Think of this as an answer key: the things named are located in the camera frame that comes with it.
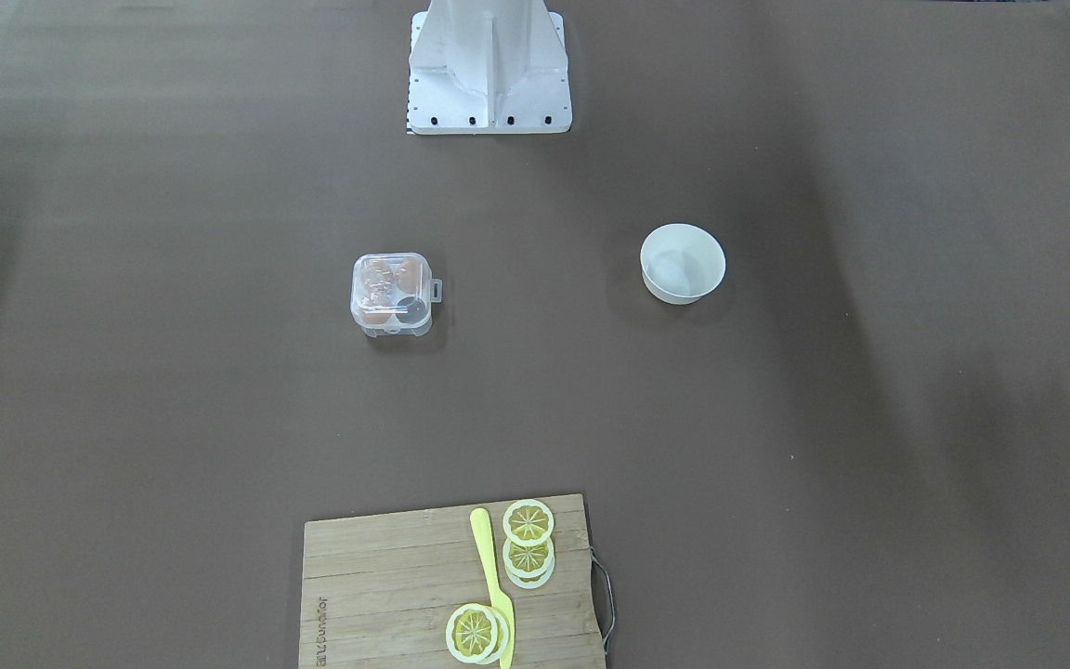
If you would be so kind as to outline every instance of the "gray surface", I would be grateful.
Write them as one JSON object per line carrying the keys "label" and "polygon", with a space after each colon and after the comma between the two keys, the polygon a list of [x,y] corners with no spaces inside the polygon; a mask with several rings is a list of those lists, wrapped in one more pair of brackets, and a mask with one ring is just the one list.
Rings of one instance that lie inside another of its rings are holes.
{"label": "gray surface", "polygon": [[293,666],[306,520],[575,490],[615,668],[1070,666],[1070,0],[673,4],[421,139],[422,3],[0,3],[0,666]]}

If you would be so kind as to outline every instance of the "metal handle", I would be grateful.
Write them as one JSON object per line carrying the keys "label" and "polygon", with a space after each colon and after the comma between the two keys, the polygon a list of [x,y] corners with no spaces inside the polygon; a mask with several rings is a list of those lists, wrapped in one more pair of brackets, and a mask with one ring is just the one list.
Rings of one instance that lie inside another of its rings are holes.
{"label": "metal handle", "polygon": [[613,634],[613,627],[616,627],[616,605],[613,602],[613,581],[609,577],[609,569],[597,559],[597,549],[593,546],[588,547],[588,554],[592,560],[594,560],[594,567],[598,567],[601,571],[601,575],[606,576],[606,596],[609,598],[610,605],[610,625],[606,634],[601,635],[601,650],[606,652],[606,656],[609,656],[609,638]]}

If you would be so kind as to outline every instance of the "wooden cutting board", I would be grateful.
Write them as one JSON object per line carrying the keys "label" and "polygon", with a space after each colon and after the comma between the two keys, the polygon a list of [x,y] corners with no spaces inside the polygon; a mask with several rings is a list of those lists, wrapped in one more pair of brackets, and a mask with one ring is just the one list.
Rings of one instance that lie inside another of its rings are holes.
{"label": "wooden cutting board", "polygon": [[[539,500],[555,514],[555,572],[534,590],[500,574],[515,603],[514,668],[606,669],[585,500]],[[513,501],[305,524],[301,669],[468,668],[446,651],[445,625],[462,604],[489,604],[469,514],[488,510],[501,571],[502,514]]]}

